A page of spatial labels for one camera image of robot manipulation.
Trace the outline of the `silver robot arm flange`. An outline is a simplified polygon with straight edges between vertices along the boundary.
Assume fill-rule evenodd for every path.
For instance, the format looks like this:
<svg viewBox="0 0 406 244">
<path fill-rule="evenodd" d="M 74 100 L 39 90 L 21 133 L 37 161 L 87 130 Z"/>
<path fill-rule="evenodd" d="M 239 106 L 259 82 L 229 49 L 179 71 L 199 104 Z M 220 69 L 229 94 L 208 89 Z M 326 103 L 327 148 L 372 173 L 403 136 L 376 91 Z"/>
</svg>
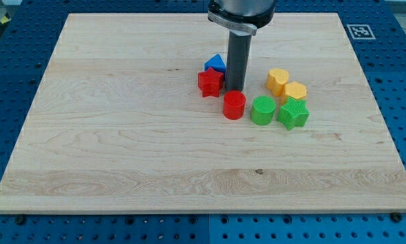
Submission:
<svg viewBox="0 0 406 244">
<path fill-rule="evenodd" d="M 276 6 L 277 0 L 211 0 L 207 17 L 236 34 L 255 36 L 271 22 Z"/>
</svg>

